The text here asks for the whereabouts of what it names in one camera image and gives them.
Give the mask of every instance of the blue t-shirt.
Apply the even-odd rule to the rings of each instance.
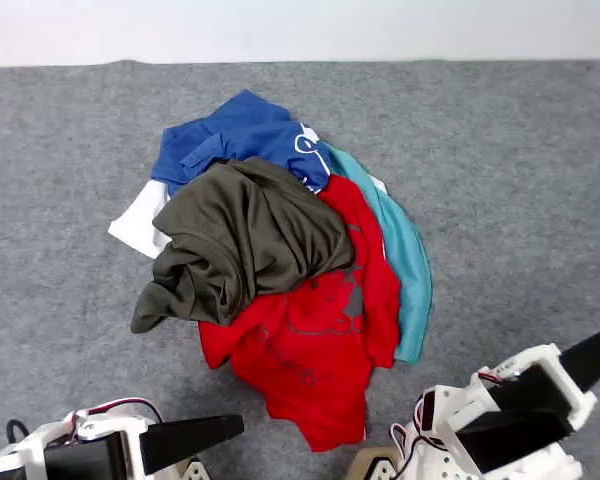
[[[318,135],[248,90],[206,118],[167,128],[151,178],[166,183],[173,196],[215,159],[254,156],[286,168],[315,193],[329,180],[329,153]]]
[[[369,174],[346,152],[328,145],[333,173],[355,182],[376,216],[387,261],[400,280],[400,343],[394,357],[409,363],[420,358],[431,308],[432,283],[427,254],[416,226]]]

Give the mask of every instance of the white robotic hand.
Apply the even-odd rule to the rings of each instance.
[[[562,353],[524,350],[465,388],[425,390],[412,421],[391,426],[398,459],[361,455],[347,479],[577,480],[582,465],[557,442],[585,424],[599,379],[600,333]]]
[[[138,404],[156,418],[133,409]],[[20,442],[14,426],[24,436]],[[163,422],[156,407],[138,397],[70,412],[31,434],[12,420],[10,444],[0,451],[0,480],[209,480],[193,455],[243,430],[239,415]]]

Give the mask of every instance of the red t-shirt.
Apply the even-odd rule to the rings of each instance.
[[[354,265],[259,295],[228,327],[200,322],[200,339],[211,368],[229,358],[272,418],[295,422],[311,449],[324,451],[364,437],[371,369],[393,365],[399,340],[400,283],[358,187],[331,175],[318,197],[348,226]]]

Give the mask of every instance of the clothing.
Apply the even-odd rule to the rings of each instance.
[[[210,136],[232,128],[290,120],[291,114],[286,108],[243,90],[208,117],[165,129],[151,178],[166,183],[169,195],[173,196],[190,180],[185,176],[180,160]]]
[[[228,325],[256,294],[291,290],[354,258],[340,216],[255,157],[214,164],[153,223],[172,240],[136,305],[135,333],[167,316]]]
[[[156,258],[171,239],[151,222],[168,201],[167,186],[149,180],[129,208],[111,222],[109,233],[140,253]]]
[[[400,279],[400,344],[395,358],[416,363],[422,351],[431,308],[432,283],[427,254],[415,225],[402,208],[375,187],[372,177],[348,153],[329,147],[333,173],[353,180],[382,228],[391,268]]]
[[[318,197],[347,224],[355,263],[258,296],[229,327],[200,324],[200,339],[211,368],[229,358],[271,417],[295,422],[311,449],[324,451],[364,437],[371,369],[393,364],[400,283],[355,184],[332,175]]]
[[[289,112],[243,90],[209,117],[165,130],[151,177],[167,183],[169,194],[203,173],[215,159],[258,156],[289,170],[309,190],[327,184],[326,145]]]

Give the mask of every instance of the gray carpet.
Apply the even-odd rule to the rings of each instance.
[[[151,261],[107,235],[163,127],[248,87],[288,106],[384,180],[419,226],[434,311],[417,366],[377,370],[366,445],[434,383],[466,384],[525,347],[600,329],[600,62],[287,63],[0,69],[0,447],[125,395],[168,419],[237,412],[242,437],[202,455],[216,479],[341,478],[357,446],[311,454],[197,327],[129,333]],[[600,479],[599,403],[565,442]]]

